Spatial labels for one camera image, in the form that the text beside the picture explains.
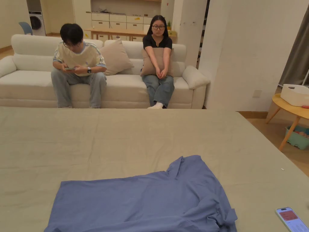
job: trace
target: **smartphone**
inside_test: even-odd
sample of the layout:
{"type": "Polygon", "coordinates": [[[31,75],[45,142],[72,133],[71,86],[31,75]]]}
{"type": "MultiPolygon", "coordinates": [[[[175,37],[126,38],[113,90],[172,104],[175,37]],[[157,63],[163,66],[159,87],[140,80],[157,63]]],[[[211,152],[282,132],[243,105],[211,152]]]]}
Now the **smartphone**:
{"type": "Polygon", "coordinates": [[[276,213],[290,232],[309,232],[309,228],[290,207],[276,209],[276,213]]]}

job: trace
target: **wooden desk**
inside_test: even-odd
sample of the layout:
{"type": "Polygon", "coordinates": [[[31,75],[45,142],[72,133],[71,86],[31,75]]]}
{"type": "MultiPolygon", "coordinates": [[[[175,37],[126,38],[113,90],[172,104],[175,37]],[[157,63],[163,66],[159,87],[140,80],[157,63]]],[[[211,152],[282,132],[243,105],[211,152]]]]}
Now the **wooden desk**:
{"type": "MultiPolygon", "coordinates": [[[[101,30],[88,29],[86,31],[91,31],[91,39],[99,39],[99,35],[107,35],[108,39],[112,39],[112,36],[129,36],[129,41],[133,41],[133,37],[144,37],[147,33],[144,31],[137,30],[128,30],[128,29],[119,29],[119,28],[106,28],[101,30]]],[[[169,37],[174,41],[176,36],[169,37]]]]}
{"type": "Polygon", "coordinates": [[[296,119],[294,120],[291,128],[289,129],[289,132],[287,133],[287,135],[285,136],[284,140],[282,141],[280,147],[279,147],[279,151],[282,151],[284,145],[286,144],[287,140],[289,139],[289,137],[291,136],[292,132],[294,131],[295,127],[297,126],[300,118],[305,118],[305,119],[309,119],[309,109],[305,109],[305,108],[301,108],[301,107],[297,107],[297,106],[292,106],[289,103],[287,103],[285,100],[283,100],[280,97],[280,93],[277,93],[273,96],[273,102],[278,106],[278,108],[276,109],[276,111],[274,112],[274,114],[272,116],[270,116],[270,118],[266,121],[266,123],[269,123],[269,121],[279,112],[279,110],[284,109],[294,115],[296,115],[296,119]]]}

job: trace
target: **electrical outlet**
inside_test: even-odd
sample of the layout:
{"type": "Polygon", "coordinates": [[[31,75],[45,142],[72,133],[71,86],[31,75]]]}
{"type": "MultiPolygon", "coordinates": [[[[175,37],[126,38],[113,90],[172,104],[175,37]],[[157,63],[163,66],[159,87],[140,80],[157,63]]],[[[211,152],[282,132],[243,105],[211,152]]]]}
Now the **electrical outlet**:
{"type": "Polygon", "coordinates": [[[261,90],[255,90],[253,92],[253,96],[252,97],[261,97],[262,91],[261,90]]]}

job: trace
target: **washing machine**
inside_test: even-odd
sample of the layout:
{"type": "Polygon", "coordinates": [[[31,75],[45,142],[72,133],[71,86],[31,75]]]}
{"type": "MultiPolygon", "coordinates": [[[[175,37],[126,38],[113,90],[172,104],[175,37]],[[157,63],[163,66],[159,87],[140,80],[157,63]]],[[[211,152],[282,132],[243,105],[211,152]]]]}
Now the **washing machine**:
{"type": "Polygon", "coordinates": [[[42,12],[29,11],[33,35],[46,36],[42,12]]]}

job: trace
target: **jeans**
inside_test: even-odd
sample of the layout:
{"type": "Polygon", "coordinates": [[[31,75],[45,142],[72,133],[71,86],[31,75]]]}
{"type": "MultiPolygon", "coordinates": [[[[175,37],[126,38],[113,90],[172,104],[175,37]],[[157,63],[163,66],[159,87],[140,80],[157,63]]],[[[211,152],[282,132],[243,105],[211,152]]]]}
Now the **jeans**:
{"type": "Polygon", "coordinates": [[[73,84],[90,85],[90,106],[92,108],[101,106],[101,94],[106,86],[104,73],[98,72],[92,73],[90,76],[77,76],[74,73],[64,73],[53,68],[51,76],[59,108],[72,106],[70,85],[73,84]]]}
{"type": "Polygon", "coordinates": [[[160,102],[167,108],[175,89],[173,77],[167,75],[166,78],[159,79],[156,75],[146,75],[142,79],[147,87],[150,106],[160,102]]]}

